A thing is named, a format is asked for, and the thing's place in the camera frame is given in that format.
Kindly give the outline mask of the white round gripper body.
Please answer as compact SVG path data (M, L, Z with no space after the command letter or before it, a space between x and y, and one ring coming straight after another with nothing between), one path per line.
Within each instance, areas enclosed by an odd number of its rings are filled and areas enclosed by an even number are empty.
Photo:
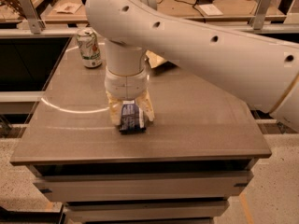
M114 98L134 100L147 89L147 86L148 79L145 70L133 76L121 76L106 69L105 88Z

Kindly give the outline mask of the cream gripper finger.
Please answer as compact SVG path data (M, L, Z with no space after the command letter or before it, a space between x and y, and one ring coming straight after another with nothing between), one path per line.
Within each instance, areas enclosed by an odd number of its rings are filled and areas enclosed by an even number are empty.
M115 126L121 124L122 100L115 98L110 92L107 92L108 106L111 122Z
M154 121L154 110L150 100L150 94L148 91L143 91L136 98L137 105L146 113L149 121Z

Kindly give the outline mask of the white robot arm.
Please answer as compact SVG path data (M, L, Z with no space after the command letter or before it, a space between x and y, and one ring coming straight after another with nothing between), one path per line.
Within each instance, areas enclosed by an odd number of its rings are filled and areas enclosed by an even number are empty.
M87 0L86 16L106 42L109 95L134 100L146 90L150 50L299 129L297 44L160 13L155 0Z

